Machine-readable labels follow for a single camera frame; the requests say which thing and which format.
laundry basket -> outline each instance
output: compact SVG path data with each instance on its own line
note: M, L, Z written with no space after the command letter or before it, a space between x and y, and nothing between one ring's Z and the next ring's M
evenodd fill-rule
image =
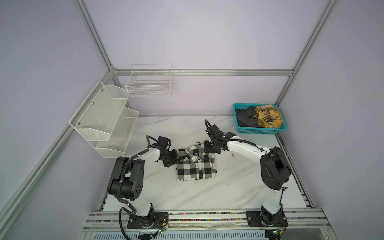
M238 133L251 133L251 134L276 134L280 131L286 130L287 127L285 125L285 121L283 116L281 116L283 120L283 124L281 128L264 128L264 127L240 127L239 124L237 123L237 117L236 117L236 111L235 109L246 109L250 106L260 106L260 105L266 105L266 104L250 104L250 103L235 103L233 105L233 114L235 116L235 123L237 127L237 132Z
M130 97L172 95L172 65L131 65L131 72L125 85Z

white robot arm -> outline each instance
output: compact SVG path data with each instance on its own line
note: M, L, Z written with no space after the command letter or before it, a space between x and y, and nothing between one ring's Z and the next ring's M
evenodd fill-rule
M265 227L274 226L280 220L279 218L282 218L281 197L286 189L284 185L291 174L291 169L282 150L278 147L272 149L261 147L241 139L234 133L224 133L216 125L211 126L207 120L205 120L205 125L210 141L204 142L204 152L220 154L222 150L227 150L237 152L255 162L260 162L262 180L267 188L260 215L253 220ZM151 145L149 138L156 142ZM113 194L119 202L127 204L130 211L128 209L124 211L139 221L144 228L152 227L154 223L152 204L144 196L140 196L144 179L144 161L161 160L165 167L169 167L176 164L178 160L177 151L175 149L169 150L171 142L168 138L159 137L156 140L147 136L147 141L146 150L130 158L117 158L108 185L108 193ZM129 171L131 171L131 176L125 177Z

folded shirt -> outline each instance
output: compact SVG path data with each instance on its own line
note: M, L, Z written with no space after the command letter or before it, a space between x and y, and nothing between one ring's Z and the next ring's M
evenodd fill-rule
M199 180L215 177L214 154L204 152L204 144L179 149L177 180Z

white marble tabletop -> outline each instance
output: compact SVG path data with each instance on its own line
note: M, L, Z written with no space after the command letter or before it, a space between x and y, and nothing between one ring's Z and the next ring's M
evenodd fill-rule
M138 117L125 156L132 156L147 146L145 136L164 136L172 141L171 149L187 148L208 140L204 120L216 124L223 132L233 132L263 147L278 146L274 135L239 134L233 116ZM260 208L264 202L265 184L260 163L235 152L215 154L217 173L212 179L177 181L176 165L169 168L162 162L145 162L142 195L155 210L222 210ZM293 176L281 200L284 208L305 208L306 205ZM124 204L109 195L104 211L118 211Z

white wire basket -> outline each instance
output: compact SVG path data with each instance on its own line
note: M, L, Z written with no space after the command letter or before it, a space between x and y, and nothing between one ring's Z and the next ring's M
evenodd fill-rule
M125 107L128 90L101 82L95 88L100 90L91 102L84 101L88 105L84 113L78 117L78 110L69 123L104 158L121 157L139 112Z
M128 96L126 89L102 85L74 129L87 141L108 141Z
M131 65L131 71L125 85L131 97L172 95L172 65Z
M117 158L123 156L127 149L138 115L138 111L123 108L109 141L98 142L95 149L104 158Z

